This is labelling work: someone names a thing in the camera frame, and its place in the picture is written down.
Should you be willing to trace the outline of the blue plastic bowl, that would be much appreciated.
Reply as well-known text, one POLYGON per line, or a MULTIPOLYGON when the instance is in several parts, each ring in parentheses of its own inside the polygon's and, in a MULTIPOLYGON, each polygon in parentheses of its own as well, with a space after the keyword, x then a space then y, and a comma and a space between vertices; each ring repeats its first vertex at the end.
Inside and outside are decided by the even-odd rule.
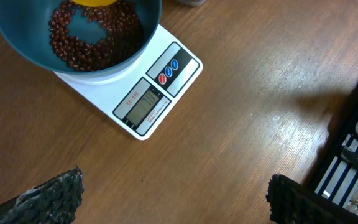
POLYGON ((140 49, 118 65, 96 72, 76 72, 53 54, 47 37, 47 22, 60 3, 61 0, 0 0, 0 32, 27 60, 47 70, 70 75, 116 73, 130 66, 140 57, 155 34, 162 13, 161 0, 133 0, 145 34, 140 49))

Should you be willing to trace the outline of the yellow plastic measuring scoop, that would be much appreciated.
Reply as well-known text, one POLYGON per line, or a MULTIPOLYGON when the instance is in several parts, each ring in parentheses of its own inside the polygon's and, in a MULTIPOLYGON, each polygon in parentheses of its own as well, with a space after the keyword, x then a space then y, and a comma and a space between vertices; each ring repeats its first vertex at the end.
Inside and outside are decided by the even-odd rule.
POLYGON ((117 0, 72 0, 76 4, 86 7, 99 7, 114 4, 117 0))

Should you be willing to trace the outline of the clear plastic bean container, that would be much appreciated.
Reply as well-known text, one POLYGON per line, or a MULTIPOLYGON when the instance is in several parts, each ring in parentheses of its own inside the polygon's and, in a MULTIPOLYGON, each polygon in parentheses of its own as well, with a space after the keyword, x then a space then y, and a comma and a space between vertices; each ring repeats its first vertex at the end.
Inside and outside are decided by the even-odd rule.
POLYGON ((207 0, 176 0, 180 4, 186 5, 188 7, 200 7, 202 6, 207 0))

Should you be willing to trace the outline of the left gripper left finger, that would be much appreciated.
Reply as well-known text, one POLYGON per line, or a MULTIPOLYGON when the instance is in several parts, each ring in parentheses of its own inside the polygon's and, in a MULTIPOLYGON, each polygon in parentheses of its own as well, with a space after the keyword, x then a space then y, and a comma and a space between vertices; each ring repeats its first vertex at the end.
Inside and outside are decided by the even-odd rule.
POLYGON ((0 224, 72 223, 84 191, 75 167, 0 204, 0 224))

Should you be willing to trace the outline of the white digital kitchen scale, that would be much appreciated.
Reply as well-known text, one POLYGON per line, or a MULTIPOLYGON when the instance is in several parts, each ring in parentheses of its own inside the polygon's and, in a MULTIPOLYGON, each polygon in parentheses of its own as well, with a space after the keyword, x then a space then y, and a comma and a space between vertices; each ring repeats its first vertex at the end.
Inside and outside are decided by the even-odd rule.
POLYGON ((58 77, 139 140, 148 139, 203 70, 201 60, 158 26, 123 71, 58 77))

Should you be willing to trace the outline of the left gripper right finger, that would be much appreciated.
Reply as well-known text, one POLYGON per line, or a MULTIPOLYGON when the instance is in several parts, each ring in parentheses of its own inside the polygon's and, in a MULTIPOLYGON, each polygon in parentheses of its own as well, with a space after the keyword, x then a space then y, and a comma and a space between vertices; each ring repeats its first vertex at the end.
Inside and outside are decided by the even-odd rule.
POLYGON ((358 215, 281 174, 270 179, 266 199, 270 220, 278 224, 358 224, 358 215))

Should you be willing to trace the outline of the red adzuki beans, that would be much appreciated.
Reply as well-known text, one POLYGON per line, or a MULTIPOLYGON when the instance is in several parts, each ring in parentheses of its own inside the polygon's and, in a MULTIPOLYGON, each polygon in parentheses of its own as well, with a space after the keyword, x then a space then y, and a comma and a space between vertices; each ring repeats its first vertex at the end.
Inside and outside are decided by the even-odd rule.
POLYGON ((63 1, 48 21, 54 54, 76 72, 94 72, 113 67, 134 55, 143 40, 136 4, 116 1, 108 6, 88 7, 63 1), (76 10, 89 22, 97 22, 106 36, 92 44, 71 35, 68 24, 76 10))

